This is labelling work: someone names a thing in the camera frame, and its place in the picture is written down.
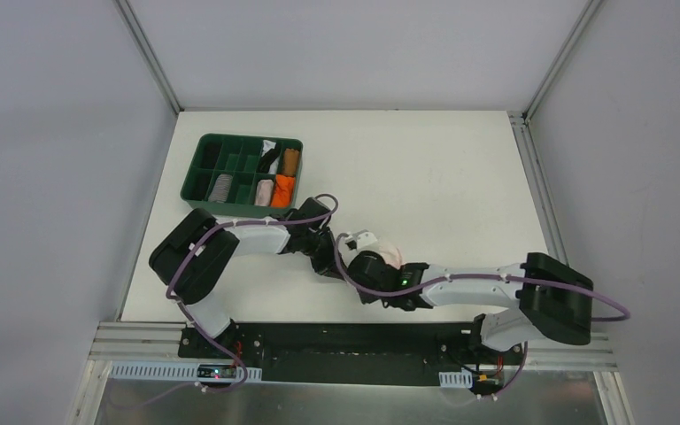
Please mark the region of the green compartment tray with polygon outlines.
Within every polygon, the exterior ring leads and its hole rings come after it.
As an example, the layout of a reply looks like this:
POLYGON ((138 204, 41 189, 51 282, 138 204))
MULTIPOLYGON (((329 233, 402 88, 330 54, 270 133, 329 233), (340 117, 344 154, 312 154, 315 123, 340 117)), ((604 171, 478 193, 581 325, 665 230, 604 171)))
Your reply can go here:
POLYGON ((180 191, 181 199, 193 208, 204 208, 219 216, 262 218, 287 212, 296 202, 298 182, 303 160, 304 144, 298 139, 256 135, 205 134, 199 138, 189 170, 185 174, 180 191), (278 143, 281 148, 277 173, 259 174, 256 171, 263 140, 278 143), (296 184, 291 206, 288 208, 261 207, 254 204, 258 181, 275 180, 281 174, 282 156, 286 149, 301 152, 296 184), (228 200, 225 203, 208 202, 207 198, 219 174, 232 174, 228 200))

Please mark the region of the white underwear pink trim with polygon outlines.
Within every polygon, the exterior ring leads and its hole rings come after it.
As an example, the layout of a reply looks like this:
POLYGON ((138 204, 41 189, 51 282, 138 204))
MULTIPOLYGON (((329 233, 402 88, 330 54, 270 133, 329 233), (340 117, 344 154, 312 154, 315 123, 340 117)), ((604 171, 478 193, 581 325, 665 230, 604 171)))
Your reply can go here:
POLYGON ((400 269, 404 264, 399 248, 390 241, 378 239, 368 249, 379 254, 388 266, 400 269))

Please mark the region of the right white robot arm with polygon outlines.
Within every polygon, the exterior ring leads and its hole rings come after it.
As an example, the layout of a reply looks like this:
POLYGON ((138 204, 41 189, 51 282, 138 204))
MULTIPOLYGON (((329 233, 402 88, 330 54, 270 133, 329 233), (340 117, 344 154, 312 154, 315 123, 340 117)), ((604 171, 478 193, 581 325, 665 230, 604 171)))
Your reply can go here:
POLYGON ((365 250, 345 267, 365 304, 413 311, 446 305, 495 306, 476 316, 467 351, 487 363, 501 352, 534 339, 568 345, 591 340, 590 278, 553 257, 531 252, 522 263, 482 269, 451 269, 429 263, 395 268, 365 250))

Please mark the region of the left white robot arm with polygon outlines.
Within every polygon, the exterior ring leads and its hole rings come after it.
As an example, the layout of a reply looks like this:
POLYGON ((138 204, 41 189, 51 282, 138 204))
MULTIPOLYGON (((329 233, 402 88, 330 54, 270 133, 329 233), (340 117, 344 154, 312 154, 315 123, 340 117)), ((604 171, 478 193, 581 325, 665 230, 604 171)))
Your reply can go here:
POLYGON ((300 253, 309 258, 316 274, 341 277, 329 228, 336 208, 322 203, 323 198, 336 199, 321 194, 284 214, 223 223, 196 208, 152 251, 150 269, 166 285, 166 297, 200 332, 200 344, 212 357, 228 356, 235 345, 236 324, 214 295, 231 259, 300 253))

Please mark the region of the pink underwear navy trim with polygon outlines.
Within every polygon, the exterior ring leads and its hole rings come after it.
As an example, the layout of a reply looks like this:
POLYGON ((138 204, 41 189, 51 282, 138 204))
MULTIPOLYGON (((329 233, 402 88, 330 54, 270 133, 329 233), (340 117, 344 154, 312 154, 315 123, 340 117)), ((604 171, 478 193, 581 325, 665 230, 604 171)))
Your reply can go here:
POLYGON ((268 207, 271 205, 271 199, 274 192, 274 181, 270 179, 263 179, 258 181, 254 204, 256 206, 268 207))

